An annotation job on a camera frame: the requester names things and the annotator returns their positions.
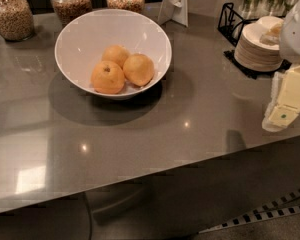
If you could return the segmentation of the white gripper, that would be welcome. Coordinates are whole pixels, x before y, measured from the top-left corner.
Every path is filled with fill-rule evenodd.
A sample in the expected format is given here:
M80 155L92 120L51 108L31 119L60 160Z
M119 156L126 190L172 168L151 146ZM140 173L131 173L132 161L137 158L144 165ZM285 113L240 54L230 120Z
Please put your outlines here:
M270 102L262 128L268 132L286 129L300 113L300 64L293 64L283 75L276 104Z

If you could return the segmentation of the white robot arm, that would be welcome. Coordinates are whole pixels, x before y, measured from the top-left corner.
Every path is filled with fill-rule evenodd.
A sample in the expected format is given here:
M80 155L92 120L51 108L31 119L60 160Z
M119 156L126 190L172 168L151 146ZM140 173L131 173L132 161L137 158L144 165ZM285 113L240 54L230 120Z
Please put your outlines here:
M262 121L262 128L269 132L286 129L300 114L300 0L284 19L279 52L291 66L273 76L271 102Z

